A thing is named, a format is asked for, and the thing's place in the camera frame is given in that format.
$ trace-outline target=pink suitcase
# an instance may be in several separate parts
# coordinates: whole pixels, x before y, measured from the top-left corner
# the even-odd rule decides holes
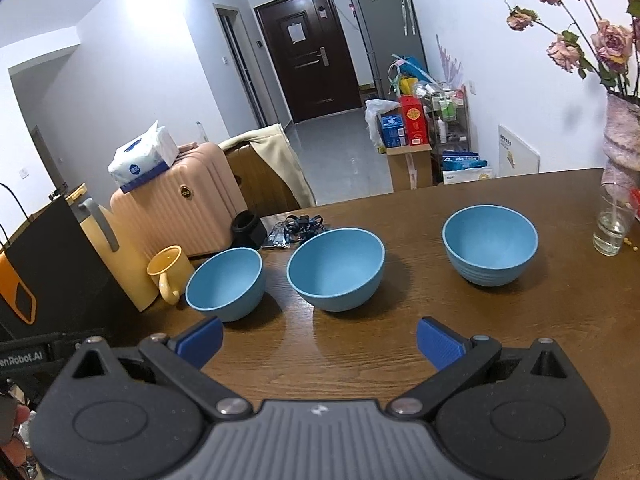
[[[216,144],[180,148],[173,166],[143,186],[111,197],[111,210],[129,227],[140,250],[151,259],[180,245],[188,256],[228,249],[231,223],[246,202]]]

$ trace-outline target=kettle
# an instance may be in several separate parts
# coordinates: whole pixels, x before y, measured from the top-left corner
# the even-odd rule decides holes
[[[136,308],[142,312],[158,298],[146,273],[149,261],[134,245],[127,229],[88,194],[86,184],[66,197],[80,227]]]

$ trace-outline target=bowl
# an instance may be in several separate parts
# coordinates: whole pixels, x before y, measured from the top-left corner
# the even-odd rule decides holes
[[[262,257],[257,251],[229,249],[196,270],[187,284],[187,303],[222,322],[236,321],[258,306],[265,284]]]
[[[482,286],[511,283],[538,249],[538,232],[529,219],[498,205],[476,205],[453,214],[444,224],[442,240],[451,265]]]
[[[302,244],[289,260],[287,279],[302,298],[328,312],[365,303],[382,280],[385,247],[363,229],[334,229]]]

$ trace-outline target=floor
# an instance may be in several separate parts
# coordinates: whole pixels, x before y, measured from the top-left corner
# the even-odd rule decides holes
[[[286,133],[318,205],[393,191],[386,156],[369,139],[364,110],[292,124]]]

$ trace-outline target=refrigerator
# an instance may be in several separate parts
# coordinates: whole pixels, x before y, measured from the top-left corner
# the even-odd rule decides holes
[[[407,10],[406,36],[401,0],[351,0],[351,3],[367,50],[376,91],[381,99],[389,99],[388,70],[395,61],[393,54],[414,56],[423,68],[428,68],[417,18],[414,36]]]

